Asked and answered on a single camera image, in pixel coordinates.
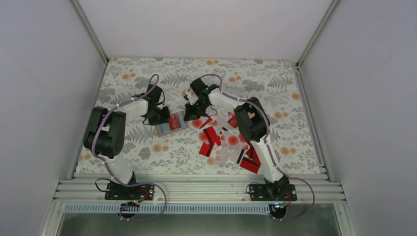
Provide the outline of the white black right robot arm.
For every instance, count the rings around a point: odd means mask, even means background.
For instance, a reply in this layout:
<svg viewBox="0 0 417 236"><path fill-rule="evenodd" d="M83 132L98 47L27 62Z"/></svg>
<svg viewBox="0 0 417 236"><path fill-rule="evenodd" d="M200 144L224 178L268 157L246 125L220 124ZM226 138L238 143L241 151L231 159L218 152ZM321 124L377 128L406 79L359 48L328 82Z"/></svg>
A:
<svg viewBox="0 0 417 236"><path fill-rule="evenodd" d="M270 122L259 100L255 97L244 99L215 89L208 94L201 93L196 102L185 104L185 121L206 115L211 105L233 111L240 134L254 148L263 168L267 196L279 200L290 185L289 177L279 165L270 138Z"/></svg>

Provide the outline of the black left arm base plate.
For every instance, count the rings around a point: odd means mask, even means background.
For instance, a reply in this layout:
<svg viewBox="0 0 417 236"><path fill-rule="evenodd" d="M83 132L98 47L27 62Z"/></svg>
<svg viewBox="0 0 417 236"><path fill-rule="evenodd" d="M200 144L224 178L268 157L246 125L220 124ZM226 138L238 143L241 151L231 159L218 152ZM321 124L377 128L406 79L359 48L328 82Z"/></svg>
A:
<svg viewBox="0 0 417 236"><path fill-rule="evenodd" d="M105 200L126 200L126 201L150 201L153 199L155 186L151 184L138 185L135 187L125 187L114 182L107 185Z"/></svg>

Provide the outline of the tan leather card holder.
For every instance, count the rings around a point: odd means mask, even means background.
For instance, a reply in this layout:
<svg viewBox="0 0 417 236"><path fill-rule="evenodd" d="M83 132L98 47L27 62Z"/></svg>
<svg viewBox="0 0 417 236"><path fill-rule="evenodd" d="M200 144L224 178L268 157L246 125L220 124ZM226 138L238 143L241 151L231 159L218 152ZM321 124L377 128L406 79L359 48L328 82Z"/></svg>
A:
<svg viewBox="0 0 417 236"><path fill-rule="evenodd" d="M188 122L184 121L185 111L170 114L168 123L159 124L155 127L157 137L173 134L189 128Z"/></svg>

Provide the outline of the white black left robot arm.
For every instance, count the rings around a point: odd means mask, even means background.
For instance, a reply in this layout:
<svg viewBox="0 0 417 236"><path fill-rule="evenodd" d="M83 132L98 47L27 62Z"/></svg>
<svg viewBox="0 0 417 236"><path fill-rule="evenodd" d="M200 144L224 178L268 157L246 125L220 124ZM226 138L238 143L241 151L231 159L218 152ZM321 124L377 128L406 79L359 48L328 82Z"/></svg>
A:
<svg viewBox="0 0 417 236"><path fill-rule="evenodd" d="M120 157L126 124L137 118L145 118L149 125L156 126L168 123L170 111L151 99L140 98L131 98L111 109L97 106L91 112L83 138L83 146L104 163L110 181L118 185L117 192L124 199L133 198L138 186L134 172Z"/></svg>

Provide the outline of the red VIP chip card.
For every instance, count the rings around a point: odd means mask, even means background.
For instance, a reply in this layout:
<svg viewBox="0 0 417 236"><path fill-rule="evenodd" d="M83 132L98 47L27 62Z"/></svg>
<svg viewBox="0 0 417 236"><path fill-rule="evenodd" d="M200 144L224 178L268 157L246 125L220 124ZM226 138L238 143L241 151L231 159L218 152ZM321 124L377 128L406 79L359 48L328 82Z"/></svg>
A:
<svg viewBox="0 0 417 236"><path fill-rule="evenodd" d="M186 123L184 121L183 118L183 113L182 112L177 112L174 114L170 115L169 118L169 128L171 131L178 131L178 130L182 130L185 129Z"/></svg>

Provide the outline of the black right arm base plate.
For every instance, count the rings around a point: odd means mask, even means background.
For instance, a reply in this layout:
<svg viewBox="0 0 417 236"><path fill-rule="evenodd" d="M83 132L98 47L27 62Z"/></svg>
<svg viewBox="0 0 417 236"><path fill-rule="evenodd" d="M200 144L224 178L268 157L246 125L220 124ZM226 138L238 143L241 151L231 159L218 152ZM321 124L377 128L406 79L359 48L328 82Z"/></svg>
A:
<svg viewBox="0 0 417 236"><path fill-rule="evenodd" d="M297 201L297 191L293 184L284 189L272 190L266 184L252 182L245 189L251 201Z"/></svg>

